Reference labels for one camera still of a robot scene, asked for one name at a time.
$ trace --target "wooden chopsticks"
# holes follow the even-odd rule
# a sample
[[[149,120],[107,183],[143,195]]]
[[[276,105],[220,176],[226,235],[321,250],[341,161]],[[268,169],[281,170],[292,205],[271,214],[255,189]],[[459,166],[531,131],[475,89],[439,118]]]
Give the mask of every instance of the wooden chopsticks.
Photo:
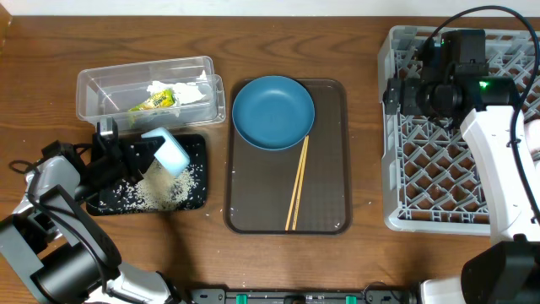
[[[310,142],[310,135],[307,135],[304,139],[304,144],[302,145],[302,152],[300,153],[300,160],[298,162],[298,170],[296,171],[296,178],[294,179],[293,196],[290,198],[289,215],[287,215],[287,225],[285,226],[286,231],[289,230],[289,223],[290,223],[290,217],[293,213],[293,206],[295,206],[294,218],[293,218],[293,230],[296,230],[296,221],[298,220],[298,210],[300,209],[300,195],[302,194],[302,183],[304,182],[305,159],[307,158],[307,146],[309,142]]]

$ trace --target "wood grain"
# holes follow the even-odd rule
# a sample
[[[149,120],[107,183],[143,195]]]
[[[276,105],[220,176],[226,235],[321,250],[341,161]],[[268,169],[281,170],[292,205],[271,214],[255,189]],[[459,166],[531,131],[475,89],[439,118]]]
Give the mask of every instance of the wood grain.
[[[438,18],[16,17],[0,61],[0,218],[13,210],[24,179],[7,168],[36,160],[55,139],[90,141],[75,116],[77,74],[130,62],[209,55],[230,91],[269,74],[329,78],[347,90],[354,221],[341,236],[241,236],[224,225],[226,123],[190,128],[208,141],[209,193],[202,209],[95,218],[124,261],[159,270],[178,285],[246,289],[351,290],[374,280],[411,285],[458,274],[489,239],[395,232],[382,215],[382,116],[376,55],[394,25]],[[533,25],[540,28],[540,20]],[[462,19],[455,26],[521,29],[513,19]],[[34,302],[5,260],[3,302]]]

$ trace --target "dish rack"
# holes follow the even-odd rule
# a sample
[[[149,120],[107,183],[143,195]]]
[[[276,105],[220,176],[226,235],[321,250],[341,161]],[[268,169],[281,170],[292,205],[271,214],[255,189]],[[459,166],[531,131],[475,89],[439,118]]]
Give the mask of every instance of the dish rack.
[[[390,30],[378,55],[380,102],[386,81],[395,74],[401,79],[420,77],[422,62],[416,61],[415,55],[434,30],[401,25]],[[440,35],[449,30],[461,29],[444,28],[435,43],[440,43]],[[529,33],[485,31],[489,74],[512,77],[522,92],[534,61]],[[386,225],[394,231],[488,236],[488,207],[473,156],[459,130],[446,131],[427,117],[385,115],[382,106]],[[536,78],[523,112],[526,122],[540,118],[540,78]],[[533,158],[540,160],[540,154]]]

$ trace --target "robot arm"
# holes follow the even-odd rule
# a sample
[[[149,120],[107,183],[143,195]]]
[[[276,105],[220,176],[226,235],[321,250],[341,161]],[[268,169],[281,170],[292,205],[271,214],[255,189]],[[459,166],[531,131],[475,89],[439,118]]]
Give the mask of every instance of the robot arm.
[[[55,142],[43,149],[35,168],[27,168],[26,195],[0,222],[0,253],[39,303],[179,303],[176,289],[160,274],[122,263],[112,240],[79,205],[121,178],[141,180],[153,155],[159,161],[162,149],[178,155],[173,148],[179,145],[164,129],[124,142],[112,119],[98,130],[87,166],[74,146]],[[167,170],[183,170],[185,162],[174,160]],[[66,244],[38,258],[61,236]]]
[[[533,31],[532,35],[537,52]],[[537,206],[530,201],[540,200],[540,189],[532,188],[528,193],[523,182],[538,185],[524,139],[522,97],[513,79],[488,76],[483,30],[446,32],[441,41],[444,43],[439,46],[431,39],[424,43],[420,79],[388,80],[383,98],[385,113],[396,114],[400,110],[402,115],[432,117],[435,123],[441,117],[452,118],[452,127],[460,128],[477,164],[494,245],[467,262],[461,277],[424,282],[421,301],[423,304],[538,302],[540,225],[537,221],[540,219],[532,209]],[[512,138],[515,118],[517,140]],[[520,156],[523,175],[515,154]]]

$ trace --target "brown tray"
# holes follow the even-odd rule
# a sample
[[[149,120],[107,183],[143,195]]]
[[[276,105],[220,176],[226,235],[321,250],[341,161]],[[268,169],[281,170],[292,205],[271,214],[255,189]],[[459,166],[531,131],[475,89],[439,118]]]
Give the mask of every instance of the brown tray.
[[[316,118],[310,131],[296,231],[285,231],[285,224],[303,142],[281,151],[258,149],[238,134],[230,119],[224,220],[232,231],[336,235],[350,225],[345,90],[330,79],[298,81],[313,98]],[[242,81],[233,88],[233,100],[249,82]]]

